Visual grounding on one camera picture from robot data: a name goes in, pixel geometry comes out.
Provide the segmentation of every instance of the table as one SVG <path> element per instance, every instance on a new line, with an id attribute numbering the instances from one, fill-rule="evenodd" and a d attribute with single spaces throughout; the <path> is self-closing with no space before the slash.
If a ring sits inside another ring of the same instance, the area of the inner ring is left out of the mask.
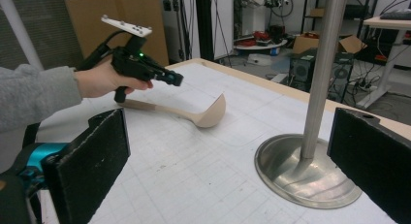
<path id="1" fill-rule="evenodd" d="M 365 96 L 360 102 L 357 103 L 359 109 L 365 110 L 372 103 L 374 103 L 378 98 L 383 96 L 390 87 L 387 85 L 390 73 L 395 65 L 395 59 L 400 53 L 400 46 L 402 45 L 405 32 L 411 29 L 411 20 L 392 20 L 392 19 L 380 19 L 379 16 L 367 19 L 364 21 L 364 25 L 369 25 L 374 28 L 385 28 L 385 29 L 397 29 L 398 33 L 393 43 L 390 55 L 387 59 L 387 64 L 381 79 L 378 83 L 376 90 Z"/>
<path id="2" fill-rule="evenodd" d="M 257 148 L 272 136 L 303 132 L 309 94 L 203 59 L 168 68 L 184 76 L 181 87 L 155 81 L 154 89 L 128 98 L 201 112 L 224 93 L 225 116 L 215 127 L 199 129 L 173 114 L 126 109 L 131 156 L 90 223 L 330 224 L 346 223 L 344 217 L 394 223 L 365 194 L 344 208 L 305 208 L 260 180 Z M 345 106 L 327 101 L 322 139 L 330 136 L 335 107 Z M 87 118 L 116 108 L 113 93 L 84 99 L 45 120 L 39 141 L 69 142 L 87 127 Z M 381 124 L 411 139 L 411 126 L 383 117 Z M 45 223 L 56 223 L 47 192 L 42 204 Z"/>

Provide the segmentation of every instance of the gray sweater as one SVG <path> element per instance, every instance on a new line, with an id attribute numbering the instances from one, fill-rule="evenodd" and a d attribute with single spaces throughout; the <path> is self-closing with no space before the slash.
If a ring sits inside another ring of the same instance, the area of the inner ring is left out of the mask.
<path id="1" fill-rule="evenodd" d="M 0 67 L 0 133 L 37 123 L 81 102 L 73 69 Z"/>

